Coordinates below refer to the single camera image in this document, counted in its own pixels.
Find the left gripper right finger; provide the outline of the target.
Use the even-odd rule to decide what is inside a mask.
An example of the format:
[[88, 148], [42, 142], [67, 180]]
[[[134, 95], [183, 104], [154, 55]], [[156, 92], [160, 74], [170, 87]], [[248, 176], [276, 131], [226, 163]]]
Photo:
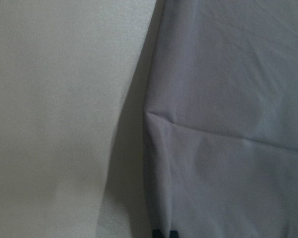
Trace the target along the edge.
[[169, 238], [179, 238], [179, 233], [176, 230], [171, 230], [169, 232]]

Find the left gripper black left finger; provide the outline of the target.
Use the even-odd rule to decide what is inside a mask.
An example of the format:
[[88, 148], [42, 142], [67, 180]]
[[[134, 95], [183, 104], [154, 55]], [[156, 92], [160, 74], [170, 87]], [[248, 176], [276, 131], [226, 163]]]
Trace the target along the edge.
[[162, 238], [162, 232], [159, 229], [153, 230], [152, 238]]

